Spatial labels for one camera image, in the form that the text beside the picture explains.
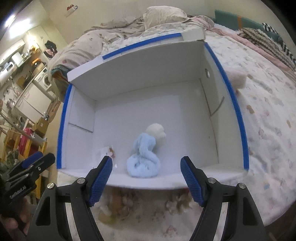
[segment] white box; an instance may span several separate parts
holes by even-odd
[[[186,41],[180,36],[145,40],[68,73],[71,84],[58,138],[60,171],[86,176],[100,163],[100,149],[112,146],[116,157],[107,182],[112,186],[185,188],[183,156],[220,182],[246,173],[247,138],[231,84],[202,41],[202,30],[186,32]],[[178,41],[166,43],[166,38]],[[167,135],[156,150],[161,170],[154,178],[130,177],[126,160],[133,141],[152,123],[163,125]]]

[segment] silver bolt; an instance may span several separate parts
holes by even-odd
[[[239,183],[239,187],[240,187],[241,189],[245,189],[247,186],[246,186],[246,184],[244,184],[244,183]]]
[[[52,189],[54,187],[54,183],[49,183],[49,184],[47,184],[47,188],[48,189]]]
[[[79,178],[78,180],[77,180],[77,183],[79,183],[79,184],[82,184],[82,183],[84,183],[85,182],[85,179],[82,177],[82,178]]]
[[[213,177],[209,177],[209,178],[207,179],[207,181],[208,181],[209,183],[214,184],[214,183],[216,182],[216,179],[213,178]]]

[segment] light blue plush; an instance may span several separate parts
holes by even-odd
[[[149,178],[155,177],[160,169],[160,161],[158,157],[152,152],[156,145],[154,137],[147,133],[142,133],[134,141],[133,154],[127,160],[127,169],[129,175],[132,177]]]

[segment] patterned bed sheet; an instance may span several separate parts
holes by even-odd
[[[181,23],[173,25],[176,29],[193,27]],[[243,179],[227,184],[244,182],[264,224],[268,225],[296,199],[296,85],[269,60],[230,37],[206,31],[205,41],[223,67],[237,67],[247,73],[246,87],[238,90],[237,100],[247,133],[250,171]],[[115,50],[121,44],[113,43],[109,50]],[[73,180],[73,177],[58,173],[58,185]],[[181,214],[172,214],[165,207],[171,198],[170,192],[150,195],[145,191],[136,192],[140,196],[139,208],[114,225],[98,221],[98,206],[92,209],[105,240],[190,239],[201,213],[196,203],[190,203]],[[223,205],[216,240],[222,235],[226,211],[227,206]],[[73,240],[79,240],[71,214],[68,219]]]

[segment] white pillow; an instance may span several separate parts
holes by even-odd
[[[153,6],[148,7],[143,14],[145,29],[164,23],[184,23],[189,18],[187,14],[176,7]]]

